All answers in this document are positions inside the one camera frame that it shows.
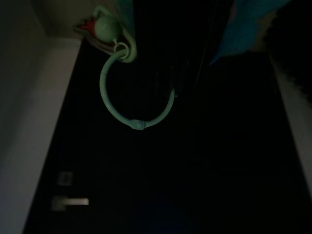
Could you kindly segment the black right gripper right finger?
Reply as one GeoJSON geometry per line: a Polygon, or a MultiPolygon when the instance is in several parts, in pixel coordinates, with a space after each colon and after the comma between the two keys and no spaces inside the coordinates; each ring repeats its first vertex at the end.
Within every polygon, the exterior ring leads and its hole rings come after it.
{"type": "Polygon", "coordinates": [[[259,0],[252,7],[259,24],[252,50],[267,52],[274,65],[308,103],[312,101],[312,2],[259,0]]]}

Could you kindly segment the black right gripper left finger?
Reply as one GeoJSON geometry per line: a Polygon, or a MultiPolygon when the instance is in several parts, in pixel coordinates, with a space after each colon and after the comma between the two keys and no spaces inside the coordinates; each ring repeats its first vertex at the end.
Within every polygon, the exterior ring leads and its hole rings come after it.
{"type": "Polygon", "coordinates": [[[186,96],[199,83],[203,62],[211,57],[209,41],[214,0],[135,0],[139,59],[152,69],[159,93],[171,89],[186,96]]]}

